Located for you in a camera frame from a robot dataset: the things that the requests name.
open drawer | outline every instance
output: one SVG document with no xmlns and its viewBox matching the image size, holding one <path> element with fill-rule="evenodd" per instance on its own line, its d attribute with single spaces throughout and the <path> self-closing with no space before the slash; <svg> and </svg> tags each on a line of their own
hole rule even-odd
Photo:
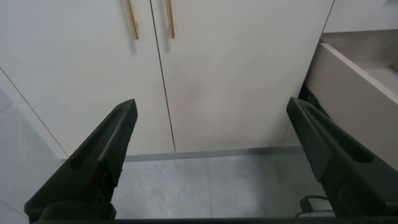
<svg viewBox="0 0 398 224">
<path fill-rule="evenodd" d="M 323 34 L 305 81 L 330 118 L 398 170 L 398 30 Z"/>
</svg>

white cabinet door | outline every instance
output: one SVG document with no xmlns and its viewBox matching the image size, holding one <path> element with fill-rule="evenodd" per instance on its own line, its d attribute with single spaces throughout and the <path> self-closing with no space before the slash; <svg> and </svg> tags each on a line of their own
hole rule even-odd
<svg viewBox="0 0 398 224">
<path fill-rule="evenodd" d="M 176 151 L 279 146 L 332 3 L 152 1 Z"/>
<path fill-rule="evenodd" d="M 0 1 L 0 66 L 70 155 L 122 101 L 138 121 L 128 155 L 174 152 L 149 1 Z"/>
</svg>

gold handle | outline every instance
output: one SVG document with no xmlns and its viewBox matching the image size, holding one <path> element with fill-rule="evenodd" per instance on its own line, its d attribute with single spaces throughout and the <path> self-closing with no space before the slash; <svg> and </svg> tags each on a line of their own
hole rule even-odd
<svg viewBox="0 0 398 224">
<path fill-rule="evenodd" d="M 174 21 L 172 11 L 172 0 L 165 0 L 167 8 L 167 19 L 169 20 L 170 38 L 174 39 Z"/>
<path fill-rule="evenodd" d="M 137 26 L 138 22 L 134 19 L 134 13 L 132 11 L 132 6 L 130 0 L 124 0 L 126 2 L 127 11 L 129 13 L 130 25 L 132 32 L 134 34 L 134 40 L 138 40 Z"/>
</svg>

floor tile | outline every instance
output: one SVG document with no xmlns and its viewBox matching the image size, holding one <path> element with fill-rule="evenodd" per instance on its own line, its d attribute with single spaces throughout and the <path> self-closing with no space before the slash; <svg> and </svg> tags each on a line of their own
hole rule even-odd
<svg viewBox="0 0 398 224">
<path fill-rule="evenodd" d="M 306 195 L 324 195 L 304 152 L 208 159 L 213 217 L 292 217 Z"/>
<path fill-rule="evenodd" d="M 0 113 L 6 109 L 7 106 L 9 106 L 11 103 L 10 98 L 6 95 L 6 93 L 0 89 Z"/>
<path fill-rule="evenodd" d="M 0 114 L 0 200 L 24 214 L 25 202 L 61 164 L 13 104 Z"/>
<path fill-rule="evenodd" d="M 206 159 L 126 162 L 116 218 L 210 218 Z"/>
<path fill-rule="evenodd" d="M 28 222 L 29 221 L 27 217 L 22 216 L 8 205 L 4 204 L 3 202 L 0 202 L 0 223 L 21 224 Z"/>
</svg>

tiled floor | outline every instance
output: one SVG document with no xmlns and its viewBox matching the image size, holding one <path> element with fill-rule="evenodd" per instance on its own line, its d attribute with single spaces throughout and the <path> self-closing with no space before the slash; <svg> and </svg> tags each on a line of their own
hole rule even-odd
<svg viewBox="0 0 398 224">
<path fill-rule="evenodd" d="M 0 220 L 27 222 L 23 204 L 62 162 L 0 94 Z M 324 195 L 302 151 L 126 162 L 117 218 L 292 217 Z"/>
<path fill-rule="evenodd" d="M 117 218 L 292 217 L 324 195 L 304 152 L 127 162 Z"/>
</svg>

